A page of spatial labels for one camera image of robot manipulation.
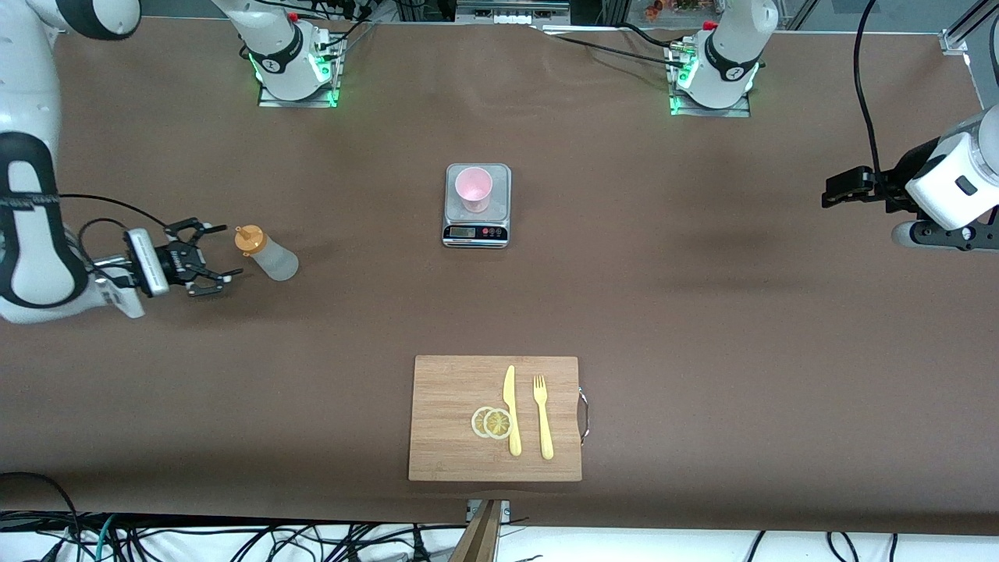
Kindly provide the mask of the translucent squeeze bottle orange cap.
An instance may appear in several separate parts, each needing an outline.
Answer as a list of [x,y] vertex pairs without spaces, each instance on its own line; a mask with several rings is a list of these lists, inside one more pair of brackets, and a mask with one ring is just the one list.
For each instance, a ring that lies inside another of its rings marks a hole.
[[243,256],[252,259],[274,281],[287,281],[299,270],[296,254],[275,242],[257,225],[235,228],[234,242]]

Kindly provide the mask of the pink plastic cup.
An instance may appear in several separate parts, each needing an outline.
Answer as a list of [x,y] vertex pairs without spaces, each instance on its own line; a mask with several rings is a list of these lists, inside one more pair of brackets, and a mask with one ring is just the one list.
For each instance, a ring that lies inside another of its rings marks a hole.
[[461,205],[471,213],[488,209],[492,186],[492,175],[479,166],[464,168],[454,180],[454,190],[460,197]]

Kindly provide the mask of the wooden cutting board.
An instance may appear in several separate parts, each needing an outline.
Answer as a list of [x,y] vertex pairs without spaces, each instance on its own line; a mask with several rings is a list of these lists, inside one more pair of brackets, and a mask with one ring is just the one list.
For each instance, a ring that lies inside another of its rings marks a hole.
[[[479,438],[471,417],[479,407],[507,410],[503,381],[515,367],[522,453],[507,439]],[[540,454],[534,377],[547,387],[554,457]],[[582,434],[578,422],[579,366],[575,357],[443,356],[415,359],[411,395],[409,478],[414,482],[579,482]]]

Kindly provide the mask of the silver digital kitchen scale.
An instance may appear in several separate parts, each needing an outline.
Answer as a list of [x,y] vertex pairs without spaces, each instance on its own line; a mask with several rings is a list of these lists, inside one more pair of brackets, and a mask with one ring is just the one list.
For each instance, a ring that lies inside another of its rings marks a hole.
[[[479,166],[492,175],[493,186],[488,209],[471,213],[464,209],[454,190],[454,180],[461,170]],[[440,240],[446,247],[500,249],[509,245],[511,225],[511,189],[513,173],[500,163],[453,163],[446,170]]]

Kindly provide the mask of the yellow plastic knife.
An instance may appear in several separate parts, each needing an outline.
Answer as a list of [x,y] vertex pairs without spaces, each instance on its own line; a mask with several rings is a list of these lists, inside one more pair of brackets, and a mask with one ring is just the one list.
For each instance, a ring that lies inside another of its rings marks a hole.
[[520,427],[517,420],[517,399],[515,399],[515,367],[510,365],[504,375],[503,401],[510,416],[510,434],[507,437],[510,454],[518,457],[522,453]]

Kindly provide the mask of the yellow plastic fork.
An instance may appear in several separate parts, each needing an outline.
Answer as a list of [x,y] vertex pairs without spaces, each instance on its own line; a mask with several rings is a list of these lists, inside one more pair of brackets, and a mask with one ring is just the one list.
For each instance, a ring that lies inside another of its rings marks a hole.
[[547,416],[547,387],[545,377],[538,375],[534,377],[534,399],[539,413],[539,444],[540,454],[546,461],[554,457],[552,430],[549,426],[549,416]]

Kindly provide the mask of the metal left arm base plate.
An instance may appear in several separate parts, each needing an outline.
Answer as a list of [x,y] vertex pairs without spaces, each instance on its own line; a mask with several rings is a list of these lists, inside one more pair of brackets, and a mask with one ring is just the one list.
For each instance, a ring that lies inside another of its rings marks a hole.
[[674,116],[747,118],[752,114],[749,91],[759,64],[721,72],[699,57],[699,44],[675,41],[663,50],[670,86],[670,113]]

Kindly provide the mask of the aluminium frame profile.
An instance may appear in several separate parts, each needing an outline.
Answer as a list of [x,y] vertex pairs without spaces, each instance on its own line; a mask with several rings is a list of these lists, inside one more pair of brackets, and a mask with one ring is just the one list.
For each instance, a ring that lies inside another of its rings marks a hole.
[[996,16],[999,16],[999,0],[975,0],[956,21],[942,29],[939,34],[941,51],[945,55],[965,53],[967,38]]

